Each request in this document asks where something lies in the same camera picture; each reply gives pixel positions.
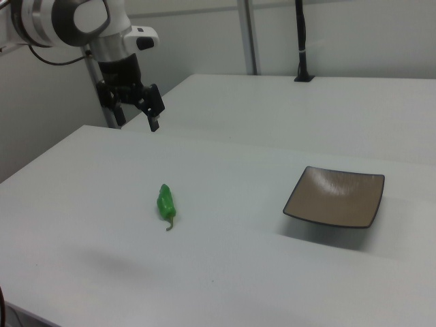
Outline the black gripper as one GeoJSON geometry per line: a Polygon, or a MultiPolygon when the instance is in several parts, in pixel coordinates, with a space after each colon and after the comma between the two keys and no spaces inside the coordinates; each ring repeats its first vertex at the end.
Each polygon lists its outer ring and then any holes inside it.
{"type": "Polygon", "coordinates": [[[121,107],[134,105],[147,117],[152,132],[159,129],[159,115],[165,110],[163,99],[156,84],[145,87],[141,80],[141,71],[135,54],[120,61],[98,62],[102,80],[96,84],[99,102],[109,109],[118,126],[126,123],[121,107]]]}

